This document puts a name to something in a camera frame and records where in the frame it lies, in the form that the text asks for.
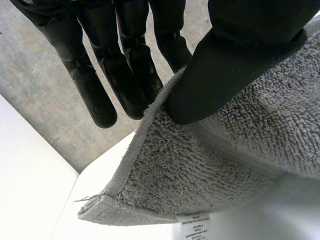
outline concrete floor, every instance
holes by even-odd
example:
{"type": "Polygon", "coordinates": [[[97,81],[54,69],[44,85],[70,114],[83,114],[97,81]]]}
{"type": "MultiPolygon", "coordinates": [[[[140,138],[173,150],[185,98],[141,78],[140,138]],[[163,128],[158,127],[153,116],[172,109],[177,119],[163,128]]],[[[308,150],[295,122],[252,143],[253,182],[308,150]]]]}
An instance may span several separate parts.
{"type": "MultiPolygon", "coordinates": [[[[207,4],[208,0],[187,0],[181,32],[192,52],[211,28],[207,4]]],[[[165,84],[173,73],[157,49],[151,12],[146,39],[165,84]]],[[[78,172],[139,125],[122,110],[86,35],[83,41],[118,112],[118,121],[110,129],[101,129],[94,124],[54,48],[10,1],[0,2],[0,94],[78,172]]]]}

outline towel fold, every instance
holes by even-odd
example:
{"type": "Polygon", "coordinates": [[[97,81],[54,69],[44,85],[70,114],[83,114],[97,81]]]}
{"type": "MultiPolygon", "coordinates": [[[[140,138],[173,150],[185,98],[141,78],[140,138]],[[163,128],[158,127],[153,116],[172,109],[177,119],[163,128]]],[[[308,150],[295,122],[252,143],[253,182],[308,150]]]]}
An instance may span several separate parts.
{"type": "Polygon", "coordinates": [[[320,17],[308,42],[219,112],[177,125],[164,87],[112,180],[78,213],[113,226],[176,223],[176,215],[242,206],[282,173],[320,180],[320,17]]]}

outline gray towel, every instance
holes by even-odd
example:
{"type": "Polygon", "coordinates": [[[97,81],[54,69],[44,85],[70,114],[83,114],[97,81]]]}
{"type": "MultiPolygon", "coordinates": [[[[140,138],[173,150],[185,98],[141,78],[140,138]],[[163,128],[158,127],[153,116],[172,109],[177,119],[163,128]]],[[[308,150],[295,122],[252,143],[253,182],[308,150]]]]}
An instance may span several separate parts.
{"type": "Polygon", "coordinates": [[[282,173],[320,180],[319,20],[294,56],[218,113],[175,124],[163,103],[183,71],[146,111],[106,187],[78,218],[113,226],[176,223],[176,215],[242,206],[282,173]]]}

